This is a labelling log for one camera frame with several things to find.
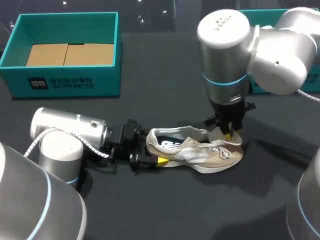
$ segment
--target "shoe logo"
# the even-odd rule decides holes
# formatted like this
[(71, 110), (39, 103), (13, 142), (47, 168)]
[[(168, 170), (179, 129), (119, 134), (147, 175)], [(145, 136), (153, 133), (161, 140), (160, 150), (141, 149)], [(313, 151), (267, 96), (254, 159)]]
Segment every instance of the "shoe logo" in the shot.
[(162, 141), (161, 142), (161, 148), (165, 150), (172, 150), (177, 148), (180, 145), (178, 142), (173, 142), (173, 141)]

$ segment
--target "open box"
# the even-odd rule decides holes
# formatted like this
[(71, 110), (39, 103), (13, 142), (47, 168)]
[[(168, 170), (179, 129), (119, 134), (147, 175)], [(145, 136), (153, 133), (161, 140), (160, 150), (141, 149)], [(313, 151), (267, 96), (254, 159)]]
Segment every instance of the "open box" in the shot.
[(0, 60), (12, 95), (120, 95), (117, 12), (20, 14)]
[[(255, 10), (240, 10), (249, 20), (251, 26), (260, 25), (274, 27), (280, 17), (289, 9), (255, 9)], [(253, 93), (266, 93), (253, 78), (252, 83)], [(304, 92), (320, 92), (320, 65), (314, 64), (301, 87)]]

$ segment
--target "shoe tongue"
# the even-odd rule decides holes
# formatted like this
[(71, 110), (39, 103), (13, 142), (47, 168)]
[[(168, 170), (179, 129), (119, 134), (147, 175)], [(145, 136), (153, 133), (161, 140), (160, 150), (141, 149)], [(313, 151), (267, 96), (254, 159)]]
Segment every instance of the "shoe tongue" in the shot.
[(211, 142), (221, 141), (222, 143), (230, 144), (234, 146), (241, 145), (242, 138), (240, 137), (240, 135), (236, 131), (233, 131), (232, 134), (233, 134), (232, 138), (228, 139), (225, 135), (223, 135), (220, 128), (216, 127), (213, 131), (208, 132), (209, 142), (211, 143)]

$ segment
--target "cardboard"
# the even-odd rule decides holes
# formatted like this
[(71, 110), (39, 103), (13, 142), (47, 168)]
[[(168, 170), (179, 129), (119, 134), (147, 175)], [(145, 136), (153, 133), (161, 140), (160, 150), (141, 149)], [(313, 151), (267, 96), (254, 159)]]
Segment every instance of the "cardboard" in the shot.
[(32, 45), (27, 66), (62, 66), (65, 62), (68, 44)]
[(112, 65), (113, 44), (70, 44), (64, 65)]

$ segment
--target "shoe insole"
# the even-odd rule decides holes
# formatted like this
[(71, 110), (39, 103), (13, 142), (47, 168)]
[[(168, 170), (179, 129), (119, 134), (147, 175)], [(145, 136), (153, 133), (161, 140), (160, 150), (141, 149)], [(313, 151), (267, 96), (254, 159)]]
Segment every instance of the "shoe insole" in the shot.
[(182, 144), (185, 141), (171, 136), (157, 136), (156, 139), (158, 140), (160, 148), (165, 150), (176, 149), (180, 144)]

